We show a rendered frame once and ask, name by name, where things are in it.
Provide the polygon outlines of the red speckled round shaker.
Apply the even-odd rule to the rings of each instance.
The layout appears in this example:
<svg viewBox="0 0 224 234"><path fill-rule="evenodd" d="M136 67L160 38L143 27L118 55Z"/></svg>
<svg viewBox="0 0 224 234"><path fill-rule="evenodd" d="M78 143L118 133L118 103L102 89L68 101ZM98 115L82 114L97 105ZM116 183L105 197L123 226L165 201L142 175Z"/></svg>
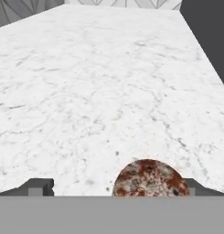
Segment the red speckled round shaker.
<svg viewBox="0 0 224 234"><path fill-rule="evenodd" d="M117 176L114 197L187 197L188 185L171 166L152 159L136 160Z"/></svg>

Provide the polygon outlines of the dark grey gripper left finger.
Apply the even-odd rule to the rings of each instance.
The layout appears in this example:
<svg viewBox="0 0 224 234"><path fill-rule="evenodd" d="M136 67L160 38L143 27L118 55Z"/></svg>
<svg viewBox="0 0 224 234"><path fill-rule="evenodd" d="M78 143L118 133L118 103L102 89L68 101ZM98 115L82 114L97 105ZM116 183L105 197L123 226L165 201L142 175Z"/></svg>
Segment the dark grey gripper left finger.
<svg viewBox="0 0 224 234"><path fill-rule="evenodd" d="M47 197L54 196L53 178L30 178L23 185L0 193L0 196Z"/></svg>

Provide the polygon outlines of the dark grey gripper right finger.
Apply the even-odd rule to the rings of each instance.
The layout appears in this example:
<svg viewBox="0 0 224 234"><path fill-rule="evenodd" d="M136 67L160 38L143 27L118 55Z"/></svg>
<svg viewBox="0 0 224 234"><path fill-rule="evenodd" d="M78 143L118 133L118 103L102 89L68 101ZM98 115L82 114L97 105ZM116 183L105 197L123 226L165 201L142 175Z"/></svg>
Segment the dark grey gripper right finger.
<svg viewBox="0 0 224 234"><path fill-rule="evenodd" d="M193 178L185 179L192 197L224 197L224 193L202 186Z"/></svg>

